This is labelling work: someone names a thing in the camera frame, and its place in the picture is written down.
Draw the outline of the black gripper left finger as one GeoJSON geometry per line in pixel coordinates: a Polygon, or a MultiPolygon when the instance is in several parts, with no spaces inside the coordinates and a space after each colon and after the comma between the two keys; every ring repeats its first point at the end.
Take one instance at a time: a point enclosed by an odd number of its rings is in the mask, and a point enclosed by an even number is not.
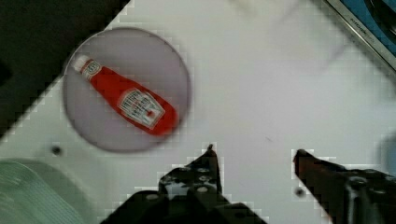
{"type": "Polygon", "coordinates": [[[177,167],[159,180],[159,192],[170,200],[186,196],[191,187],[208,185],[222,192],[219,161],[214,145],[209,144],[205,152],[183,167],[177,167]]]}

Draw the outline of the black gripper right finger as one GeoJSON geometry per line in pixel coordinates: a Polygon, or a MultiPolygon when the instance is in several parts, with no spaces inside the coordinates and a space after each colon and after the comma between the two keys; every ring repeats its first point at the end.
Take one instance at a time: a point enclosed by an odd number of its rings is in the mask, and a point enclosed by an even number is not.
{"type": "Polygon", "coordinates": [[[333,224],[396,224],[395,177],[374,169],[347,169],[304,149],[294,172],[333,224]]]}

